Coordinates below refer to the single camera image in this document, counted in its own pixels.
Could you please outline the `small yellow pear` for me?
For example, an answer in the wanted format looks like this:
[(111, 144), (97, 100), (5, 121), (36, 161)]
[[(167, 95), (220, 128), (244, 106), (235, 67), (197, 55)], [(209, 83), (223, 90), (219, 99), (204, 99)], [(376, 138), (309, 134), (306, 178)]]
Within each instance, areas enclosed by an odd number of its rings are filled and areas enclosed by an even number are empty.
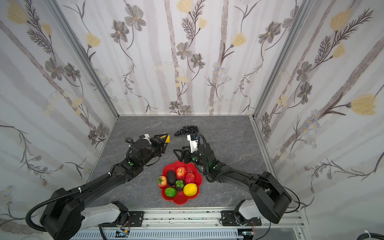
[(166, 144), (169, 144), (171, 142), (170, 136), (168, 134), (164, 134), (161, 136), (161, 138), (165, 141)]

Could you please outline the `red apple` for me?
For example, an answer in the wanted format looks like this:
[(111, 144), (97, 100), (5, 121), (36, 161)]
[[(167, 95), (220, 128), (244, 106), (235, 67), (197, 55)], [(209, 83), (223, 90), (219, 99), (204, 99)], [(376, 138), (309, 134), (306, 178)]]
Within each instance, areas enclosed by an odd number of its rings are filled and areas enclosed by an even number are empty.
[(178, 180), (183, 180), (187, 174), (187, 170), (185, 167), (176, 168), (176, 176)]

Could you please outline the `dark avocado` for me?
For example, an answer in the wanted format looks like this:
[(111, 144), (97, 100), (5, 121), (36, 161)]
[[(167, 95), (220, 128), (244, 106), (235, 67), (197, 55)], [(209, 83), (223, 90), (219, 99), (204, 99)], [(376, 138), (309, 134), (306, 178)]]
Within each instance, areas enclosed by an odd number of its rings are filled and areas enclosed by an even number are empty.
[(167, 182), (169, 186), (175, 186), (177, 180), (178, 178), (174, 171), (170, 170), (167, 172)]

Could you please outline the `dark red raspberry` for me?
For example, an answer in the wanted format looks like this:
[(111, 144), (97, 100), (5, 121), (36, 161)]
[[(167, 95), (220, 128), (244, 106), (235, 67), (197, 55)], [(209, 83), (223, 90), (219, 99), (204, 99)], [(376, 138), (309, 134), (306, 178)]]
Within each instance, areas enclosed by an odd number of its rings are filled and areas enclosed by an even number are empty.
[(194, 184), (195, 183), (195, 175), (193, 173), (187, 173), (184, 179), (184, 183), (187, 184)]

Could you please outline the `red flower-shaped bowl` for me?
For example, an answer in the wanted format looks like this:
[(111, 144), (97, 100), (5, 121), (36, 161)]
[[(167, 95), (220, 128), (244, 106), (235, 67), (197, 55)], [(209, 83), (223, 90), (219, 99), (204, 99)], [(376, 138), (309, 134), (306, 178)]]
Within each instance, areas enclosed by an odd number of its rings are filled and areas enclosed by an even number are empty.
[(184, 195), (183, 191), (182, 192), (178, 192), (178, 194), (174, 197), (174, 198), (169, 198), (165, 195), (165, 189), (166, 188), (175, 188), (175, 186), (169, 186), (167, 185), (165, 188), (159, 188), (162, 190), (161, 191), (161, 196), (164, 200), (166, 201), (172, 201), (174, 202), (174, 204), (176, 205), (184, 205), (186, 202), (188, 202), (188, 200), (191, 200), (191, 199), (195, 199), (199, 193), (200, 193), (200, 186), (202, 185), (203, 183), (203, 177), (202, 175), (199, 173), (199, 171), (197, 170), (197, 168), (195, 167), (195, 165), (193, 165), (192, 163), (189, 163), (189, 164), (185, 164), (185, 163), (181, 163), (181, 162), (178, 162), (176, 161), (175, 163), (173, 164), (170, 164), (170, 165), (167, 165), (166, 167), (164, 167), (163, 169), (163, 174), (161, 176), (165, 176), (167, 178), (167, 172), (172, 170), (176, 173), (176, 168), (178, 167), (185, 167), (186, 170), (187, 170), (187, 173), (193, 173), (195, 175), (195, 183), (197, 186), (198, 186), (198, 192), (195, 196), (192, 196), (192, 197), (187, 197)]

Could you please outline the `dark mangosteen green top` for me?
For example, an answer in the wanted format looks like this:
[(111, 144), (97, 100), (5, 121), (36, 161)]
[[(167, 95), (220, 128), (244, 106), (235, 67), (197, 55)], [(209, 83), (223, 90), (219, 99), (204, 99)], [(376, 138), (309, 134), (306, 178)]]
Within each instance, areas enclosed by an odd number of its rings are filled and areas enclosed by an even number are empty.
[(184, 181), (183, 181), (183, 180), (177, 180), (177, 181), (175, 182), (175, 189), (176, 189), (178, 192), (182, 192), (183, 189), (184, 189), (184, 186), (185, 186), (185, 184), (184, 184)]

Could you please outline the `red strawberry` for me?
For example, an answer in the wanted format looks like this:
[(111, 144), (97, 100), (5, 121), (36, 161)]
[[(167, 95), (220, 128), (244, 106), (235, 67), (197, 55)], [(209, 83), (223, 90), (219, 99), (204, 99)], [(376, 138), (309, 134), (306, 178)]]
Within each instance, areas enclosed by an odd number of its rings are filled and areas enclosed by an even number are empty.
[(160, 188), (165, 188), (168, 185), (167, 178), (165, 176), (160, 176), (157, 179), (157, 184)]

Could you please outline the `yellow lemon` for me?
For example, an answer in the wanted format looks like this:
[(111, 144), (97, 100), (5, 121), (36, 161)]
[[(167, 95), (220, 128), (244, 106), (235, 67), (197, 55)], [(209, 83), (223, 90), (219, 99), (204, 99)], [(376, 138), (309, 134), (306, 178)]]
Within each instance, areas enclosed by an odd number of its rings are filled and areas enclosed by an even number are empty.
[(183, 193), (187, 197), (195, 196), (198, 192), (198, 186), (194, 183), (190, 183), (184, 186)]

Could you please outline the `green pepper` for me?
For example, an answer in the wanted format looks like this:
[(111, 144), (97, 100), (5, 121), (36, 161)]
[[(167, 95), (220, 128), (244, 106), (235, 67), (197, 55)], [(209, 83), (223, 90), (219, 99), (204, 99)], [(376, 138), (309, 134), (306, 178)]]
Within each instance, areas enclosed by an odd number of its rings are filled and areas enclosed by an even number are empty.
[(175, 188), (166, 188), (165, 195), (169, 198), (174, 198), (178, 194), (178, 191)]

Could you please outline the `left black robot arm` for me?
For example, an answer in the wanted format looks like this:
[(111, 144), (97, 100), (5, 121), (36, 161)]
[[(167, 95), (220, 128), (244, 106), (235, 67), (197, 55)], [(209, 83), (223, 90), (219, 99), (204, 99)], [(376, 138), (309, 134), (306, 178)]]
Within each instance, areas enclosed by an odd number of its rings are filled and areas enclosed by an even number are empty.
[(69, 240), (85, 224), (86, 207), (112, 189), (133, 180), (153, 158), (160, 158), (170, 143), (170, 136), (167, 133), (152, 138), (142, 135), (137, 141), (128, 137), (126, 142), (129, 149), (124, 160), (91, 182), (71, 190), (61, 188), (55, 191), (50, 199), (27, 212), (27, 225), (49, 233), (55, 240)]

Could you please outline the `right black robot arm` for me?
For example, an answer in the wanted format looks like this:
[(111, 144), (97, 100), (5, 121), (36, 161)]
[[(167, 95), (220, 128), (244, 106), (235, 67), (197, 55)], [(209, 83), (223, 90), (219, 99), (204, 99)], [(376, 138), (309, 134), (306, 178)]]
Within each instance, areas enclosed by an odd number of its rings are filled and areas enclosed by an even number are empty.
[(292, 191), (282, 186), (271, 173), (252, 174), (236, 170), (219, 161), (209, 144), (198, 146), (194, 152), (186, 146), (173, 152), (180, 162), (202, 167), (208, 182), (228, 183), (248, 191), (261, 215), (271, 223), (278, 224), (283, 215), (289, 213)]

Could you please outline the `black grape bunch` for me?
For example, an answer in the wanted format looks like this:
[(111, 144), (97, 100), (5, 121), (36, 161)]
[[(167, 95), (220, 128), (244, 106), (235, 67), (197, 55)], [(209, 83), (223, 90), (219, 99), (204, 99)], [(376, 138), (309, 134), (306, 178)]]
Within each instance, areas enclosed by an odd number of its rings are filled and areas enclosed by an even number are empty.
[(191, 134), (197, 134), (199, 132), (199, 129), (197, 126), (183, 126), (181, 129), (176, 131), (174, 133), (175, 137), (181, 136), (181, 135), (191, 135)]

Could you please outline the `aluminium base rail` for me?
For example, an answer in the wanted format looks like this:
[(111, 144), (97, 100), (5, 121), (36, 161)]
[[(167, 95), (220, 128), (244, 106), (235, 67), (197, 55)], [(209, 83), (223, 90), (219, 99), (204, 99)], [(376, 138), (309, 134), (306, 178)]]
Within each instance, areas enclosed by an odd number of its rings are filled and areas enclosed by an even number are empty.
[(98, 226), (88, 227), (73, 236), (74, 240), (106, 239), (104, 230), (119, 230), (129, 233), (131, 230), (175, 230), (175, 229), (236, 229), (242, 239), (238, 240), (308, 240), (310, 236), (304, 221), (298, 212), (284, 216), (278, 224), (261, 217), (261, 226), (229, 226), (221, 224), (222, 211), (231, 207), (216, 208), (142, 208), (131, 211), (144, 211), (141, 227), (123, 228)]

